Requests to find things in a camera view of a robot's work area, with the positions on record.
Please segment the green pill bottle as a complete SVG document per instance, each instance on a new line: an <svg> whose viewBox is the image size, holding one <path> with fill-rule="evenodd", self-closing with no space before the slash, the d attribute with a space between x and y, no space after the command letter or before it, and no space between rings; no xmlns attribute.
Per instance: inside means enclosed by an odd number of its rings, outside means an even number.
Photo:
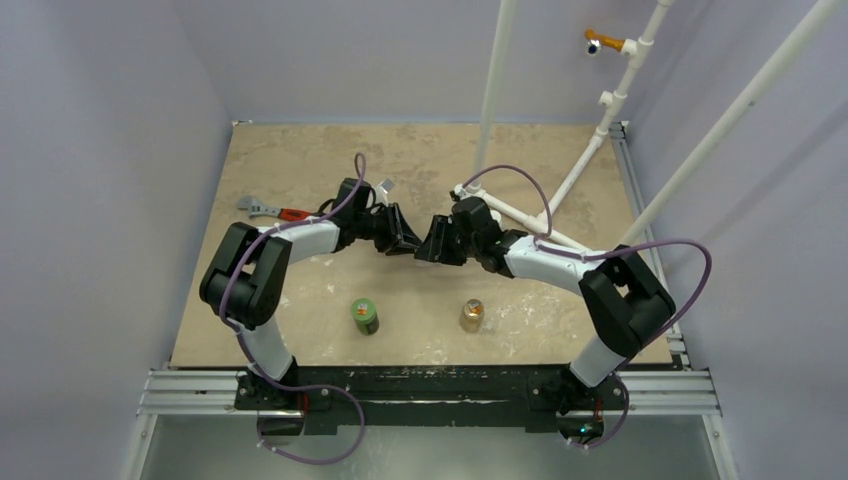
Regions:
<svg viewBox="0 0 848 480"><path fill-rule="evenodd" d="M380 326L378 311L375 303L366 297L354 300L351 304L351 317L363 335L375 334Z"/></svg>

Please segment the clear plastic pill organizer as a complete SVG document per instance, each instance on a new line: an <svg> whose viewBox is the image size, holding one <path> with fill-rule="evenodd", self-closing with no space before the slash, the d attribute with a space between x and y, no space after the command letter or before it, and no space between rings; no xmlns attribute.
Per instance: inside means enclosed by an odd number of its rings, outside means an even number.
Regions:
<svg viewBox="0 0 848 480"><path fill-rule="evenodd" d="M423 269L424 271L431 271L431 272L435 272L438 269L443 268L443 265L438 263L438 262L429 262L429 261L424 261L424 260L416 260L415 265L418 268Z"/></svg>

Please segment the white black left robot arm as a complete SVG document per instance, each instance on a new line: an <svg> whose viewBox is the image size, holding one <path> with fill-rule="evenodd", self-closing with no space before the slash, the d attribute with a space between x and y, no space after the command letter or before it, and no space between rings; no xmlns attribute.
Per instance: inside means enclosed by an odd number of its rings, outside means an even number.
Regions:
<svg viewBox="0 0 848 480"><path fill-rule="evenodd" d="M370 184L347 178L324 215L265 229L230 225L202 277L200 299L236 335L249 369L262 378L259 395L272 408L287 408L298 395L298 382L287 375L295 359L274 318L287 269L356 240L373 241L387 256L412 254L422 244L397 204L377 202Z"/></svg>

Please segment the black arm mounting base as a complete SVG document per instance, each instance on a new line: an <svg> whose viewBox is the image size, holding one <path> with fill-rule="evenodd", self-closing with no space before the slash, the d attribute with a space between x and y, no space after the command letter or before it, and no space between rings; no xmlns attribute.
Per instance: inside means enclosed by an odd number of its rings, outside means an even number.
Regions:
<svg viewBox="0 0 848 480"><path fill-rule="evenodd" d="M234 407L292 413L308 435L340 426L521 428L593 441L608 412L628 409L622 381L580 383L565 365L294 366L280 388L246 371Z"/></svg>

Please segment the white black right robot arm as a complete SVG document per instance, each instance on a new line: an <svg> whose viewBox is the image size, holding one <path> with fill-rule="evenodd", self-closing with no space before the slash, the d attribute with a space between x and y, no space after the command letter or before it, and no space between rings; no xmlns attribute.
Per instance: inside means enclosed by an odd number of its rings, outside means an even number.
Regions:
<svg viewBox="0 0 848 480"><path fill-rule="evenodd" d="M564 399L584 407L601 383L635 357L676 312L675 302L637 252L581 255L543 244L530 233L503 229L477 197L456 202L449 215L436 215L415 258L461 266L473 259L490 273L536 280L580 296L594 336L569 363L561 381Z"/></svg>

